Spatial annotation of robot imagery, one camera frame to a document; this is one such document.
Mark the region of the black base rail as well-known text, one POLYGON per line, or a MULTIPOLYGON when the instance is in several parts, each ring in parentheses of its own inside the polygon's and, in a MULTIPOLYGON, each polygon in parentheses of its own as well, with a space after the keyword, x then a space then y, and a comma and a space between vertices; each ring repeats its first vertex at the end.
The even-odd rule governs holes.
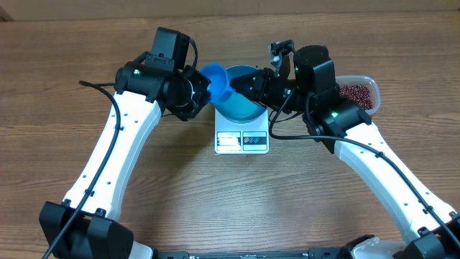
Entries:
POLYGON ((296 251, 188 253, 154 251, 153 259, 342 259, 351 258, 345 248, 315 247, 296 251))

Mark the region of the blue plastic measuring scoop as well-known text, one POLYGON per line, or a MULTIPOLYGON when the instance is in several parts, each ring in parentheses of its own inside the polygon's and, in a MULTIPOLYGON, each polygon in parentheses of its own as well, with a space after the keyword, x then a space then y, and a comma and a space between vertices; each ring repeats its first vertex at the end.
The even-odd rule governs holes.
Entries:
POLYGON ((222 104, 234 93, 234 89, 230 86, 231 77, 225 67, 219 63, 208 64, 202 67, 200 72, 210 81, 207 88, 210 93, 209 103, 222 104))

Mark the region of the white digital kitchen scale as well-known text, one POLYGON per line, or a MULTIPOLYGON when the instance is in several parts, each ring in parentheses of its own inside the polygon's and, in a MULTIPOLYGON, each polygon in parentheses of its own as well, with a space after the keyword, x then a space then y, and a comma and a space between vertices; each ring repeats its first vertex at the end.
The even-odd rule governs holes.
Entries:
POLYGON ((270 150, 268 111, 256 119, 237 123, 215 110, 214 151, 219 155, 265 155, 270 150))

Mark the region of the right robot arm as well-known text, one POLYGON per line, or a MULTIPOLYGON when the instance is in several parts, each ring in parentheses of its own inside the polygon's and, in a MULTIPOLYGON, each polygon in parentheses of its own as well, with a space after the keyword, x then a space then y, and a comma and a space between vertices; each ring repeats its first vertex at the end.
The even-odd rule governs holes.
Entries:
POLYGON ((248 100, 278 114, 297 112, 306 135, 278 140, 322 142, 368 185, 395 221, 403 245, 357 240, 337 250, 339 258, 458 258, 459 213, 438 198, 385 142, 371 116, 340 94, 334 62, 325 46, 272 48, 277 69, 259 69, 233 78, 230 85, 248 100))

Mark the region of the red adzuki beans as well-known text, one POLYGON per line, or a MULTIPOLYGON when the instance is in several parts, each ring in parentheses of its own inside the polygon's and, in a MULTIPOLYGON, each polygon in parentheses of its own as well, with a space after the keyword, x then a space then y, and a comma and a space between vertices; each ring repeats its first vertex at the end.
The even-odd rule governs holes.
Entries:
POLYGON ((370 91, 365 85, 341 85, 339 86, 339 90, 341 96, 348 97, 360 105, 360 107, 364 110, 370 110, 373 108, 370 91))

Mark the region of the clear plastic container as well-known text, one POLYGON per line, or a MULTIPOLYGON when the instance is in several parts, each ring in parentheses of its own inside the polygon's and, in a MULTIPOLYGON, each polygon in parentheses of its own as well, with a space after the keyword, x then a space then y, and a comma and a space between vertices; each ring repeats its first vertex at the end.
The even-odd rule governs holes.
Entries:
POLYGON ((365 110, 365 112, 369 115, 372 115, 379 109, 381 104, 380 90, 373 78, 370 78, 369 76, 337 76, 336 82, 339 86, 355 84, 365 85, 370 91, 373 104, 373 108, 370 110, 365 110))

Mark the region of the teal blue bowl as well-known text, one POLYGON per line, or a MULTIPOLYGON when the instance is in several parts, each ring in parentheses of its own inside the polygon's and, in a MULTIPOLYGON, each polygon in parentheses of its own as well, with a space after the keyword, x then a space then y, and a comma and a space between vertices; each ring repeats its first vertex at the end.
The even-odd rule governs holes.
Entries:
MULTIPOLYGON (((226 69, 229 79, 245 76, 255 71, 257 68, 249 65, 235 65, 226 69)), ((215 107, 229 121, 240 124, 254 121, 267 110, 237 92, 232 93, 225 102, 217 104, 215 107)))

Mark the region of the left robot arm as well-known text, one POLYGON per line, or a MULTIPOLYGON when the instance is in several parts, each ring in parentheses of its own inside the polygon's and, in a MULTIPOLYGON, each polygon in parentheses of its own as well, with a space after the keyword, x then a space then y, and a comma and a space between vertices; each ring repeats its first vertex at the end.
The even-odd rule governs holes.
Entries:
POLYGON ((195 47, 189 36, 160 27, 152 49, 118 69, 110 114, 85 168, 60 203, 46 202, 40 212, 46 257, 157 257, 119 217, 139 154, 162 117, 188 121, 209 99, 210 81, 185 61, 195 47))

